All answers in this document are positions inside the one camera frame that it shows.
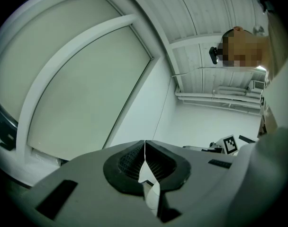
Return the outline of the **round ceiling sensor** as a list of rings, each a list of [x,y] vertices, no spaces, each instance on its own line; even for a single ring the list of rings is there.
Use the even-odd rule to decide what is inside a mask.
[[[261,25],[255,25],[252,29],[252,33],[255,36],[265,36],[265,30]]]

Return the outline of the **black shoulder clip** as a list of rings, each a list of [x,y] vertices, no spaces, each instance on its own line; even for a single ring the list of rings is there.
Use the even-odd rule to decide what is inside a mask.
[[[271,2],[269,0],[257,0],[257,2],[259,3],[259,5],[262,8],[263,13],[273,13],[274,12],[274,7],[271,4]]]

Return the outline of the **white air conditioner unit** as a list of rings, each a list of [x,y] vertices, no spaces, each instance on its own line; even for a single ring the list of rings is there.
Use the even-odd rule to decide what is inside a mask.
[[[265,83],[263,81],[251,80],[247,87],[248,93],[261,94],[264,90]]]

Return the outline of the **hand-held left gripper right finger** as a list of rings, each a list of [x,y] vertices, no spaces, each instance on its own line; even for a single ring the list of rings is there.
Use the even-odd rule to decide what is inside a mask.
[[[160,186],[157,216],[145,227],[228,227],[236,156],[147,140],[145,159]]]

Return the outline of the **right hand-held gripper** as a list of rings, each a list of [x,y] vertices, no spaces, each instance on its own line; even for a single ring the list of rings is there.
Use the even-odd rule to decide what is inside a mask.
[[[209,145],[210,148],[220,148],[222,154],[233,155],[239,151],[236,140],[233,135],[229,135],[219,139],[217,142],[211,142]],[[201,148],[195,146],[183,146],[185,149],[190,149],[194,151],[209,151],[210,148]]]

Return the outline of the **person's beige shirt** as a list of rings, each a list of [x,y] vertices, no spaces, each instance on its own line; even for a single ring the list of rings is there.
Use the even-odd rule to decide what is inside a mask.
[[[276,14],[268,13],[268,19],[269,59],[262,64],[266,77],[257,137],[288,128],[288,33]]]

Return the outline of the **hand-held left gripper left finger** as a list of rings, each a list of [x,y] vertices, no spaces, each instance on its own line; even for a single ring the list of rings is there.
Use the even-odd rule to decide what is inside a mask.
[[[40,227],[157,227],[139,171],[144,142],[81,155],[33,186],[19,209]]]

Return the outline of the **white ceiling pipe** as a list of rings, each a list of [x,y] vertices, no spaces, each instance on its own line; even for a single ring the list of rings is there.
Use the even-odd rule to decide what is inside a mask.
[[[225,94],[209,94],[209,93],[182,93],[180,89],[177,88],[175,91],[176,96],[183,97],[207,97],[207,98],[221,98],[221,99],[229,99],[229,100],[237,100],[243,102],[251,102],[251,103],[260,103],[260,99],[246,97],[246,96],[237,96],[237,95],[225,95]]]
[[[186,96],[178,96],[178,99],[186,100],[186,101],[201,101],[201,102],[215,102],[215,103],[231,104],[231,105],[238,105],[238,106],[254,108],[254,109],[261,108],[260,102],[253,103],[253,102],[244,102],[244,101],[231,100],[231,99],[208,98],[208,97],[186,97]]]

